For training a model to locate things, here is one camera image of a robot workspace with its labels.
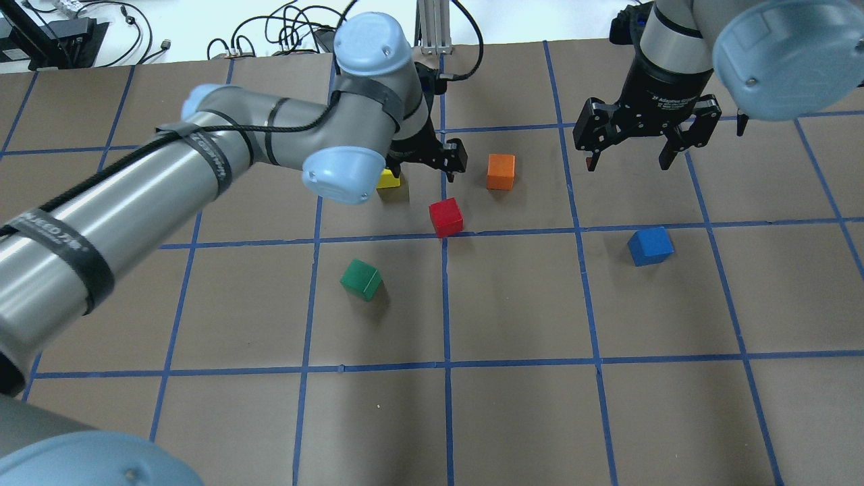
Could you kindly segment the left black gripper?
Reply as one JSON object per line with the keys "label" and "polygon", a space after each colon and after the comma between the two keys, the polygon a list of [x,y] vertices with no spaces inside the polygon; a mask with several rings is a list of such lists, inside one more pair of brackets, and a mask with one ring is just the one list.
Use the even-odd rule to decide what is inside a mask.
{"label": "left black gripper", "polygon": [[424,64],[414,65],[420,86],[420,101],[402,120],[402,129],[408,128],[407,135],[398,134],[391,142],[385,157],[385,168],[401,175],[402,163],[423,164],[441,170],[449,184],[456,175],[466,171],[468,157],[465,146],[459,138],[441,142],[435,132],[431,119],[435,97],[446,92],[447,80],[440,78],[440,72]]}

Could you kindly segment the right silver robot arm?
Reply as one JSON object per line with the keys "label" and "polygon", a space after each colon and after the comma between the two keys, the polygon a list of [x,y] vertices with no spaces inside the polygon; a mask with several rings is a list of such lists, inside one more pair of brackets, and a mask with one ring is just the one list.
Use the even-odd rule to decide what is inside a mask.
{"label": "right silver robot arm", "polygon": [[647,1],[618,12],[614,45],[634,57],[613,103],[588,98],[573,129],[587,170],[630,138],[663,136],[662,170],[709,144],[722,117],[712,77],[736,107],[736,133],[751,120],[817,113],[862,84],[859,1]]}

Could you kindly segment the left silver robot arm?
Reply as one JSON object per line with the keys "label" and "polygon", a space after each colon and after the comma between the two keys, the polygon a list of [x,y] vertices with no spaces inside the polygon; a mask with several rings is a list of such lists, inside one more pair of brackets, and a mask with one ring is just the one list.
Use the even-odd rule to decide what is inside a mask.
{"label": "left silver robot arm", "polygon": [[360,13],[337,28],[327,104],[235,85],[194,87],[181,120],[92,178],[2,227],[3,485],[200,485],[147,439],[102,431],[18,396],[37,354],[92,314],[149,253],[255,163],[299,170],[310,191],[365,203],[384,169],[465,171],[458,139],[440,142],[434,96],[456,75],[414,61],[401,25]]}

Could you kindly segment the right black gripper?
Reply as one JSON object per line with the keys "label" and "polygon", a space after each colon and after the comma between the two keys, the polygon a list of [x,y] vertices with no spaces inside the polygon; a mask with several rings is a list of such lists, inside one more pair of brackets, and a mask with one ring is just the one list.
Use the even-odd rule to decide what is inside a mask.
{"label": "right black gripper", "polygon": [[722,117],[716,96],[704,92],[710,77],[634,67],[617,101],[587,99],[573,130],[575,148],[587,152],[587,171],[595,172],[606,148],[636,136],[666,137],[661,170],[683,151],[707,145]]}

